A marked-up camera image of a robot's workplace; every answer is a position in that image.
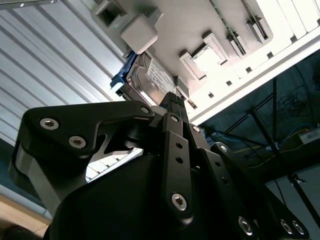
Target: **metal frame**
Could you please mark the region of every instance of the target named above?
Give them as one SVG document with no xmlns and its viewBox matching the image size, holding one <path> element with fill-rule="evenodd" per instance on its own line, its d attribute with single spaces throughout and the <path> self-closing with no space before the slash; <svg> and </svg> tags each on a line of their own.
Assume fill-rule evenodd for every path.
<svg viewBox="0 0 320 240">
<path fill-rule="evenodd" d="M 55 4 L 58 0 L 2 0 L 0 10 L 19 9 L 45 4 Z"/>
<path fill-rule="evenodd" d="M 269 101 L 272 100 L 272 137 L 268 134 L 267 130 L 265 129 L 263 123 L 260 121 L 259 116 L 257 114 L 257 110 L 260 109 L 263 105 L 268 103 Z M 232 137 L 234 139 L 239 139 L 243 142 L 248 142 L 252 144 L 256 144 L 258 146 L 266 147 L 265 144 L 252 141 L 250 139 L 246 139 L 237 135 L 229 134 L 232 130 L 234 130 L 236 127 L 238 127 L 241 123 L 243 123 L 249 115 L 252 116 L 253 120 L 255 121 L 257 127 L 259 128 L 260 132 L 262 133 L 263 137 L 267 141 L 267 145 L 271 147 L 271 150 L 273 151 L 275 155 L 275 159 L 279 160 L 280 164 L 282 165 L 283 169 L 285 170 L 285 174 L 292 184 L 292 186 L 295 188 L 297 193 L 299 194 L 301 200 L 303 201 L 304 205 L 310 212 L 311 216 L 313 217 L 314 221 L 320 228 L 320 216 L 317 213 L 315 207 L 312 205 L 310 200 L 308 199 L 307 195 L 305 194 L 304 190 L 301 188 L 299 185 L 299 182 L 303 182 L 303 180 L 299 179 L 298 175 L 295 174 L 291 168 L 290 165 L 285 161 L 285 159 L 281 156 L 280 151 L 275 145 L 275 141 L 277 139 L 277 78 L 275 77 L 273 79 L 273 93 L 268 95 L 263 101 L 261 101 L 255 108 L 251 109 L 249 113 L 247 113 L 245 116 L 240 118 L 236 123 L 234 123 L 231 127 L 229 127 L 225 132 L 222 131 L 216 131 L 220 134 L 223 134 L 227 137 Z"/>
<path fill-rule="evenodd" d="M 246 84 L 239 87 L 237 90 L 233 91 L 211 106 L 206 107 L 205 109 L 199 108 L 198 111 L 192 112 L 189 115 L 190 122 L 195 125 L 200 125 L 212 116 L 221 112 L 223 109 L 226 109 L 231 104 L 259 88 L 272 78 L 275 78 L 280 73 L 319 50 L 319 34 L 320 27 L 316 28 L 312 32 L 309 32 L 307 35 L 303 36 L 280 53 L 274 55 L 266 63 L 259 66 L 250 74 L 241 79 L 241 81 Z"/>
</svg>

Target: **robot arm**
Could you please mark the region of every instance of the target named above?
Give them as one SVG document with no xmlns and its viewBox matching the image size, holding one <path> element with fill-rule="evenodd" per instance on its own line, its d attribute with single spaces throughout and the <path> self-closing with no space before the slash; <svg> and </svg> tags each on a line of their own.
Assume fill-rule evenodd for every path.
<svg viewBox="0 0 320 240">
<path fill-rule="evenodd" d="M 54 216 L 45 239 L 308 240 L 305 226 L 222 143 L 208 146 L 184 102 L 34 108 L 10 173 Z M 92 159 L 143 149 L 86 183 Z"/>
</svg>

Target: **hard drive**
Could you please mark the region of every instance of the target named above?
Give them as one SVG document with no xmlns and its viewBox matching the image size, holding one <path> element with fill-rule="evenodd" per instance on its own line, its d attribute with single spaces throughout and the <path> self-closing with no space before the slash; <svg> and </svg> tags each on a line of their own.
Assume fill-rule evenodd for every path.
<svg viewBox="0 0 320 240">
<path fill-rule="evenodd" d="M 166 93 L 177 93 L 174 78 L 147 53 L 138 55 L 120 89 L 130 99 L 137 97 L 151 106 L 159 105 Z"/>
</svg>

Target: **hard drive label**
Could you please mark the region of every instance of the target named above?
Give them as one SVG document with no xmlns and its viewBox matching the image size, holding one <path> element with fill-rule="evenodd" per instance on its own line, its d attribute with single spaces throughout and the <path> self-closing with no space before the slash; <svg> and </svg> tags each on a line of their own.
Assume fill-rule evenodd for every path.
<svg viewBox="0 0 320 240">
<path fill-rule="evenodd" d="M 176 86 L 173 79 L 165 72 L 156 60 L 151 60 L 146 74 L 165 93 L 176 93 Z"/>
</svg>

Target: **wooden surface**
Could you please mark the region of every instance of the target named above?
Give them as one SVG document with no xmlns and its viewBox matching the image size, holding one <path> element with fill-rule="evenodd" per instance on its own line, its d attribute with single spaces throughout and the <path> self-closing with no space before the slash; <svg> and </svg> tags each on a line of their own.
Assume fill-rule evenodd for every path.
<svg viewBox="0 0 320 240">
<path fill-rule="evenodd" d="M 0 228 L 20 225 L 33 233 L 45 234 L 50 221 L 43 216 L 21 206 L 20 204 L 0 195 Z"/>
</svg>

